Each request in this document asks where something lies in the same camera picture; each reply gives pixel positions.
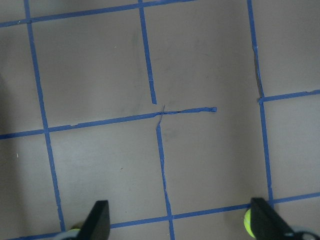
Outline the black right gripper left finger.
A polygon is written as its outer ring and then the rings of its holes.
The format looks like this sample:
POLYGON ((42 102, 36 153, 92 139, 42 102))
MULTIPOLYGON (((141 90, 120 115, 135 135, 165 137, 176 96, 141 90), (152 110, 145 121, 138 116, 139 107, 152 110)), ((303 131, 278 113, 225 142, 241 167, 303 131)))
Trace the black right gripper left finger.
POLYGON ((110 235, 110 211, 108 200, 98 200, 84 221, 77 240, 107 240, 110 235))

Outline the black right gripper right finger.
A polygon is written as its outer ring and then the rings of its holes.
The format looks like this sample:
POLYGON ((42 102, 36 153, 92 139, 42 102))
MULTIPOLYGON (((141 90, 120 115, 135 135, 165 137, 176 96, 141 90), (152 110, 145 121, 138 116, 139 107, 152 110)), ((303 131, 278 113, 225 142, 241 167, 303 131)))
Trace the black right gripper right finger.
POLYGON ((293 229, 262 197, 250 200, 250 228, 256 240, 293 240, 293 229))

